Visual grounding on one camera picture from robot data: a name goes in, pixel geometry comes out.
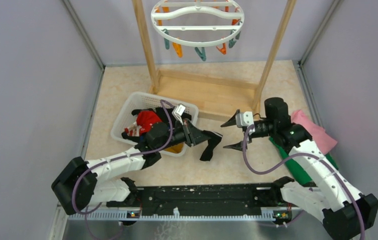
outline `white plastic basket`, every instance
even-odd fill
[[[149,109],[149,108],[157,108],[161,107],[161,103],[159,102],[161,99],[167,100],[173,105],[183,104],[186,107],[185,113],[188,113],[192,116],[192,124],[196,126],[196,122],[198,121],[199,109],[196,105],[191,103],[178,101],[175,99],[170,99],[162,96],[157,96],[153,94],[148,94],[144,92],[133,92],[128,99],[125,101],[123,107],[121,108],[120,113],[115,119],[114,126],[111,130],[111,137],[117,141],[124,142],[130,145],[136,145],[137,143],[123,139],[121,133],[124,129],[130,126],[132,123],[136,121],[136,116],[131,115],[131,111],[135,109]],[[183,149],[179,153],[172,153],[167,151],[161,151],[161,154],[170,155],[173,157],[180,157],[183,156],[188,148],[187,145],[184,145]]]

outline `wall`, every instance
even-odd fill
[[[158,1],[143,1],[147,21],[150,21],[150,12]],[[236,0],[236,2],[245,11],[246,16],[241,39],[232,49],[227,49],[225,56],[214,47],[206,48],[208,62],[263,61],[268,57],[286,0]],[[146,63],[131,0],[71,0],[71,3],[104,64]],[[297,2],[277,59],[298,60],[302,57],[331,3],[332,0],[299,0]],[[206,23],[217,25],[219,23],[216,17],[208,17],[205,14],[187,15],[175,20],[180,24],[187,21],[187,25],[206,25]],[[178,58],[173,47],[170,50],[165,49],[164,40],[155,32],[151,22],[148,22],[148,29],[156,62],[201,62],[191,47],[183,47],[184,56],[181,59]],[[182,39],[192,41],[211,41],[222,37],[222,35],[215,35],[220,34],[219,32],[210,36],[206,36],[203,32],[181,34]]]
[[[341,172],[378,198],[378,1],[344,1],[305,69]]]
[[[99,84],[58,0],[0,0],[0,239],[46,239]]]

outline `wooden board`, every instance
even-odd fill
[[[237,109],[252,111],[254,83],[174,70],[160,69],[159,96],[195,104],[199,117],[227,121]]]

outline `beige tabletop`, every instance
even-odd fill
[[[264,68],[264,61],[170,64],[162,67],[211,74],[228,78],[242,79],[257,83]],[[131,147],[114,140],[110,131],[121,107],[132,92],[147,92],[150,78],[146,66],[107,67],[100,89],[93,127],[87,147],[86,159],[97,159],[120,153]],[[289,105],[289,113],[302,109],[310,115],[298,77],[292,61],[274,62],[270,76],[262,94],[262,103],[270,97],[281,97]],[[196,127],[202,130],[216,131],[224,137],[215,148],[211,161],[203,162],[199,158],[207,143],[188,148],[184,156],[171,157],[162,155],[155,165],[140,171],[126,173],[136,181],[137,186],[200,185],[200,184],[237,184],[272,182],[291,174],[285,166],[267,175],[256,175],[248,170],[242,153],[222,147],[242,140],[241,129],[234,127],[220,128],[222,122],[200,118]],[[281,158],[276,148],[267,138],[256,138],[248,145],[248,159],[253,168],[264,171]]]

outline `wooden stand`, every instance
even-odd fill
[[[132,0],[140,38],[146,56],[152,86],[150,93],[195,104],[199,117],[226,121],[237,109],[259,112],[261,95],[280,43],[283,39],[296,0],[287,0],[279,28],[259,84],[239,79],[194,74],[167,69],[156,70],[146,25],[142,0]]]

